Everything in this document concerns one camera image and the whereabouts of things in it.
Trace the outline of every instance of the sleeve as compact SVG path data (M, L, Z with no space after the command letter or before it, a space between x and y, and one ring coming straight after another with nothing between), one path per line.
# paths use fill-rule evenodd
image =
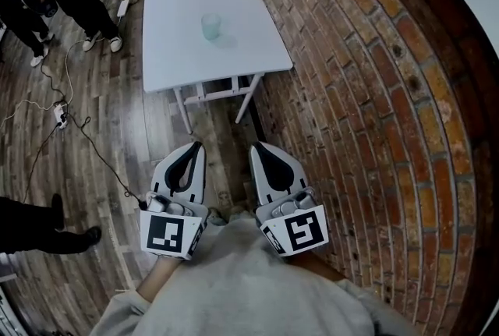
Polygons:
M348 279L336 282L336 285L356 297L363 304L369 311L373 321L379 325L381 333L395 336L418 335L414 326L407 319L367 290L359 288Z
M135 291L116 295L90 336L130 336L149 307L150 303Z

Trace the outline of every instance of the white table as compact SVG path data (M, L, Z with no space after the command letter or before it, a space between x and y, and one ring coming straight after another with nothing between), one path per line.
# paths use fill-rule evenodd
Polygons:
M201 17L215 12L221 35L207 41ZM290 70L281 36L262 0L145 0L143 11L143 88L173 89L187 132L192 133L185 104L245 95L237 115L242 118L265 73ZM239 88L238 77L251 76ZM232 88L205 93L203 83L231 79ZM182 97L181 87L196 85L196 96Z

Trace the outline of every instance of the table leg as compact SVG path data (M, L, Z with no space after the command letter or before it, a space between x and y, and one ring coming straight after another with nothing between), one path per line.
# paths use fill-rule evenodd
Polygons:
M257 88L258 81L260 81L260 78L262 78L264 75L265 75L265 73L261 73L261 74L255 74L253 76L253 79L251 80L251 84L249 85L249 92L244 97L244 101L242 101L242 106L239 109L239 113L237 114L237 117L235 119L236 124L239 124L239 122L241 121L242 115L244 114L244 111L248 107L248 103L250 102L250 99L253 96L253 92Z
M193 131L190 128L189 117L187 116L186 106L184 105L184 100L182 98L182 93L180 92L180 88L173 88L175 91L175 97L177 98L177 104L179 105L180 114L182 115L182 120L184 120L184 124L187 128L187 133L190 135Z

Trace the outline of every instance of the brick wall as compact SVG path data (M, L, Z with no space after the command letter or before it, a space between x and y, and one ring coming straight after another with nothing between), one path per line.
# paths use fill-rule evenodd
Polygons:
M477 333L499 287L499 95L476 19L462 0L264 1L295 69L258 112L326 205L322 254L422 334Z

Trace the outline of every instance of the wooden floor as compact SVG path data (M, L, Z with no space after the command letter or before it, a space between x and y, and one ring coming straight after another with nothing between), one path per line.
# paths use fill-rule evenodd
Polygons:
M113 19L120 1L104 0ZM150 190L159 160L176 147L200 140L207 151L205 204L225 212L235 204L253 205L248 149L257 137L247 113L240 125L234 124L242 98L190 105L194 134L187 135L170 93L143 92L142 12L143 0L139 0L120 24L125 43L119 53L112 54L106 41L88 53L82 52L81 44L71 50L71 112L80 122L92 118L87 132L134 193L145 196ZM69 47L83 39L83 31L60 10L50 28L56 37L45 69L70 97L64 59ZM22 99L49 107L60 98L40 69L30 68L30 49L12 33L6 34L2 50L0 118L11 114ZM0 130L2 196L23 199L37 149L54 124L52 110L26 103L5 122ZM100 225L101 243L79 255L33 251L9 256L19 278L2 287L34 331L58 329L87 335L109 299L134 288L154 258L140 251L136 201L123 196L113 174L73 124L57 131L43 149L27 202L45 205L53 193L64 199L67 228L82 232Z

